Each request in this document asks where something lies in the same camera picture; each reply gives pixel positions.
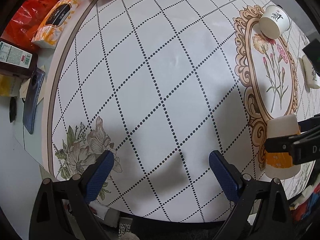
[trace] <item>white tablecloth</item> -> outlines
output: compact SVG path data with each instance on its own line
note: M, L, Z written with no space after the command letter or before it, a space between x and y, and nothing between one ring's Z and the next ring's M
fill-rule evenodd
M157 220L226 219L233 203L209 168L209 153L220 150L242 173L268 180L266 121L319 112L319 92L305 87L298 61L305 35L294 22L276 41L257 28L268 3L98 0L60 76L54 175L82 173L108 149L115 166L101 203ZM287 197L303 190L312 167L303 164L283 181Z

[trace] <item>dotted grid pattern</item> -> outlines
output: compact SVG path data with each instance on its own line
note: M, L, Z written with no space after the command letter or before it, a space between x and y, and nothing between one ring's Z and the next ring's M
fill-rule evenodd
M233 28L232 17L237 17L238 13L229 16L230 15L229 9L230 9L230 6L232 6L236 11L238 11L242 7L246 7L246 5L253 6L255 4L259 4L260 6L263 7L263 6L267 5L269 1L268 0L225 0L226 1L225 3L220 4L220 1L206 0L209 3L211 3L212 10L208 11L207 13L202 14L199 12L198 8L196 9L196 6L192 2L190 2L190 0L177 0L170 5L168 4L168 6L166 6L164 8L160 5L158 0L148 0L148 3L153 3L156 5L156 7L158 8L158 12L157 13L155 12L154 15L151 15L151 17L143 20L142 22L140 22L140 24L136 24L132 20L132 16L134 16L134 15L131 13L130 9L143 3L146 0L137 0L131 4L130 4L130 1L127 4L125 2L125 0L113 0L112 2L109 2L105 6L100 6L99 3L101 1L102 0L99 0L97 2L95 7L91 10L89 15L87 16L85 22L82 24L81 28L79 29L79 32L78 32L76 38L74 39L72 48L70 49L68 58L66 60L64 68L62 70L62 74L60 77L60 83L59 83L59 87L58 87L58 93L57 93L58 97L56 98L56 105L58 104L58 101L59 101L59 107L55 107L54 118L53 118L54 119L53 123L56 123L56 125L52 131L53 141L55 141L54 135L56 134L56 131L59 130L58 127L61 122L63 122L63 128L64 128L65 132L67 132L67 126L69 125L68 120L70 119L70 117L68 117L66 115L68 114L69 106L75 100L80 100L82 103L82 107L83 107L82 116L87 120L85 131L94 129L94 127L92 127L92 123L96 120L97 116L99 114L101 114L103 109L106 108L108 106L108 104L110 104L110 102L116 102L118 114L121 117L122 124L123 124L124 130L125 130L124 139L121 142L119 142L118 146L116 147L116 150L119 151L119 150L121 150L122 147L125 147L125 145L130 144L131 149L134 152L134 155L136 157L136 161L138 162L138 164L142 170L143 176L141 176L140 179L137 179L136 183L133 183L131 187L127 187L126 190L122 189L120 187L121 185L118 185L118 183L120 182L119 180L114 179L112 181L112 184L113 184L114 190L117 191L117 193L118 193L117 197L115 197L112 201L111 201L111 199L109 199L108 202L104 202L104 204L107 204L108 206L111 206L111 207L117 207L118 209L121 209L124 212L130 212L132 214L136 214L136 215L140 215L140 216L144 216L144 217L163 219L163 220L168 220L168 221L210 222L210 221L224 220L229 215L230 211L232 210L233 204L228 201L223 201L225 199L225 197L224 197L224 194L221 189L218 190L216 192L216 194L212 195L212 197L209 200L206 200L205 202L203 200L200 200L199 197L201 197L201 196L199 196L199 193L197 193L196 188L198 186L198 183L201 180L204 180L205 177L208 177L208 176L206 176L206 174L211 173L211 171L210 171L210 168L208 167L203 173L201 173L197 176L195 176L194 174L191 174L189 172L185 156L183 155L183 146L186 144L186 142L188 140L191 139L191 137L194 134L196 134L198 132L198 130L200 130L208 122L211 123L214 127L214 132L217 137L217 146L219 146L219 150L223 154L226 154L228 151L230 152L233 148L235 148L235 146L234 147L232 147L232 146L237 143L237 141L239 140L239 138L241 137L242 134L249 133L249 136L251 137L251 128L248 127L248 125L247 125L248 114L246 113L245 108L244 108L243 88L241 87L241 85L239 85L239 79L233 72L234 59L232 56L232 58L230 60L228 60L227 55L224 51L224 49L227 49L225 47L226 44L234 43L233 40L234 40L234 36L236 33ZM101 24L100 18L102 17L102 15L104 15L103 11L106 10L109 6L116 7L119 5L119 3L122 4L121 10L119 10L118 13L116 13L115 15L110 17L110 20L108 22ZM196 13L197 19L194 22L186 25L184 28L177 29L176 26L172 23L172 20L167 16L166 12L168 9L170 9L174 6L177 6L179 4L182 4L182 3L186 3L189 6L189 8L191 8L191 10L193 10ZM225 17L225 19L227 19L228 23L230 24L230 28L232 29L230 31L230 33L228 33L224 37L221 37L221 35L217 35L216 30L211 29L207 23L206 17L213 15L215 12L220 12L223 15L223 17ZM165 18L165 20L167 21L167 23L169 23L169 25L171 27L171 33L172 33L171 35L172 36L170 36L170 38L168 38L168 40L166 42L164 42L162 45L159 44L159 47L154 52L149 54L146 52L146 49L148 49L148 47L146 47L147 46L146 44L143 44L141 42L138 31L139 31L139 28L141 28L144 24L146 24L148 21L151 21L152 19L154 19L155 17L157 17L159 15L163 16ZM126 36L124 36L122 39L117 41L114 44L114 46L112 46L112 44L108 44L108 39L106 39L106 37L104 37L103 31L105 28L108 28L110 25L112 25L112 23L119 17L121 17L121 19L125 19L124 17L126 17L126 19L129 20L129 22L130 22L131 29L129 30L129 32L127 33ZM193 59L192 55L188 52L187 47L183 43L183 39L181 38L181 35L184 32L188 31L196 24L202 24L209 31L209 34L212 36L212 38L216 42L216 46L213 48L213 50L210 53L208 53L205 56L205 58L201 59L199 63ZM95 26L93 35L89 39L87 39L86 43L81 43L79 41L80 39L82 39L80 35L84 35L84 30L88 31L89 27L93 28L92 26ZM124 78L124 80L122 82L120 82L120 85L118 85L115 83L115 80L114 80L115 78L113 78L114 70L112 70L112 68L109 66L109 63L110 63L109 57L110 57L110 55L112 55L113 51L118 46L120 46L127 39L131 39L132 37L136 40L136 42L139 46L138 51L140 51L140 53L141 53L142 61L141 61L141 64L137 65L137 68L134 69L126 78ZM95 42L97 42L97 41L99 41L99 46L101 47L101 51L102 51L103 56L102 56L102 58L95 58L95 60L97 62L95 67L90 72L88 72L86 75L83 76L83 74L81 73L83 71L81 69L82 68L81 65L82 65L82 60L85 60L85 59L82 58L82 60L80 61L79 58L86 51L87 47L96 46ZM181 46L181 48L185 52L185 57L190 64L190 72L176 86L174 86L173 89L170 90L168 93L161 93L161 90L160 90L159 85L156 81L156 77L153 72L154 69L153 69L152 64L150 63L150 60L152 60L152 58L155 57L155 55L157 53L160 53L161 50L163 50L167 46L170 46L170 44L172 44L175 41L179 42L179 45ZM207 94L208 92L205 91L205 87L203 86L202 81L201 81L201 79L203 79L204 77L201 77L201 75L199 75L198 72L201 70L201 66L205 65L205 63L210 60L210 57L214 57L215 55L218 55L218 54L221 55L221 57L225 61L226 66L228 66L229 75L230 75L231 79L233 80L234 84L226 90L226 94L224 96L222 96L221 99L218 100L216 104L211 106L210 99L208 99L208 94ZM93 75L93 73L95 71L99 71L103 66L105 66L105 68L106 68L107 75L105 77L106 78L109 77L109 78L105 79L105 83L107 86L106 91L112 91L112 92L110 93L110 96L107 97L107 100L99 106L98 111L95 114L92 114L92 112L90 112L90 113L88 112L88 108L91 107L90 104L88 102L85 102L85 99L84 99L85 98L84 93L86 92L86 89L84 89L84 86L85 86L87 80L90 78L90 76ZM128 126L129 126L128 121L126 121L126 116L124 115L123 110L121 108L121 105L120 105L121 98L119 98L118 94L121 92L121 89L123 87L125 87L126 83L130 82L130 79L137 76L138 73L140 73L142 70L144 70L146 68L149 72L149 78L152 81L152 83L154 84L156 93L158 95L159 102L154 104L154 107L151 108L152 110L149 112L149 114L147 116L145 116L141 120L141 122L134 125L134 129L131 129L131 128L128 128ZM69 95L70 95L69 98L67 95L63 95L63 98L62 98L60 90L62 89L63 86L61 83L65 80L69 79L71 72L76 72L76 84L77 84L76 91L74 93L73 93L73 91L71 91L69 93ZM206 102L206 105L208 107L208 110L207 110L208 112L204 116L204 119L196 127L194 127L194 130L192 130L184 139L181 139L181 137L178 134L176 134L176 130L175 130L174 125L172 123L172 120L169 116L170 110L167 109L166 101L170 100L170 97L174 93L179 92L179 90L183 89L184 83L187 83L188 80L191 80L194 78L196 79L196 82L198 82L199 88L201 89L204 101ZM239 131L237 131L234 139L226 144L225 141L223 141L223 142L221 141L221 140L223 140L223 138L220 137L220 132L218 131L219 125L217 124L217 122L219 122L219 119L217 119L215 112L217 112L219 110L219 107L221 107L221 104L228 97L234 98L232 96L232 95L234 95L234 93L238 94L238 98L243 105L243 109L244 109L243 114L245 115L246 123ZM164 116L166 118L167 125L170 128L170 131L172 133L172 137L175 142L175 148L165 158L163 158L163 160L158 165L156 165L156 167L154 167L153 169L149 169L149 168L145 168L143 166L143 163L141 161L141 157L139 156L138 148L134 144L135 143L134 134L135 134L135 132L139 132L140 127L142 127L145 123L147 123L148 119L152 118L152 115L154 113L159 113L159 112L164 114ZM261 174L260 171L256 172L256 167L255 167L255 165L256 165L255 162L256 162L256 157L257 157L257 149L253 145L251 145L250 151L252 151L252 159L251 160L249 159L248 163L245 163L243 166L241 166L241 169L243 168L241 172L246 171L246 172L252 174L252 176L254 176L256 179L258 177L261 178L263 176L263 174ZM160 198L158 196L159 193L157 194L156 189L152 184L154 180L151 179L151 177L154 176L156 170L159 169L160 166L168 163L170 161L169 159L170 158L172 159L172 156L173 157L177 156L177 154L180 156L181 165L183 166L183 169L185 170L184 176L186 177L186 180L188 181L188 183L185 187L181 188L176 194L172 195L171 197L166 198L166 201L164 201L163 197ZM157 205L155 206L155 204L153 203L154 208L151 208L151 210L149 210L149 212L145 212L145 213L141 214L141 213L136 212L135 208L134 209L132 208L132 205L128 202L130 200L128 195L130 194L131 191L134 191L136 187L139 187L138 186L139 184L141 185L143 183L147 183L149 185L150 189L152 190L152 194L154 195L154 197L156 199ZM175 198L178 198L180 195L184 195L184 193L188 192L188 191L190 191L191 194L193 195L192 201L195 202L195 205L190 205L190 210L188 211L189 214L186 215L185 217L178 216L178 217L172 218L173 217L172 213L169 215L169 212L167 209L167 208L169 208L168 203L173 202L175 200ZM121 205L119 204L119 201L121 201L121 200L125 204L125 208L120 207ZM218 205L221 205L223 210L221 210L219 215L216 215L214 218L212 218L212 216L211 216L211 218L208 219L210 216L208 216L207 213L211 212L210 209L215 208Z

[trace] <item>ornate oval frame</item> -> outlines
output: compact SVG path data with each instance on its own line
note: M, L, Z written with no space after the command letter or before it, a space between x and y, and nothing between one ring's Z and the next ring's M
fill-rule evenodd
M247 8L240 11L240 17L233 18L236 29L235 43L237 45L235 72L236 75L239 76L242 85L246 87L244 105L250 116L249 125L252 127L252 143L254 146L259 147L258 160L261 171L265 168L264 142L267 138L266 123L272 119L272 116L263 104L257 84L256 72L251 55L251 34L253 26L259 22L263 13L264 9L259 5L255 5L254 7L247 6ZM287 115L295 113L298 107L297 67L295 60L289 52L285 39L280 36L279 41L288 55L292 78L291 98L287 111L284 114Z

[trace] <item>paper cup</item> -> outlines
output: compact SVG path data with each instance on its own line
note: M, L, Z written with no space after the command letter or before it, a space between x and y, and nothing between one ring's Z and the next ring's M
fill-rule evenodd
M312 63L308 59L307 55L302 57L304 70L306 72L307 85L313 89L320 88L320 77L316 74L316 71L313 68Z
M299 125L294 114L281 116L267 122L267 138L300 134ZM300 165L292 164L289 153L268 153L266 157L266 175L273 179L288 179L298 174Z
M290 18L279 6L269 5L260 18L259 27L264 35L276 40L290 29Z

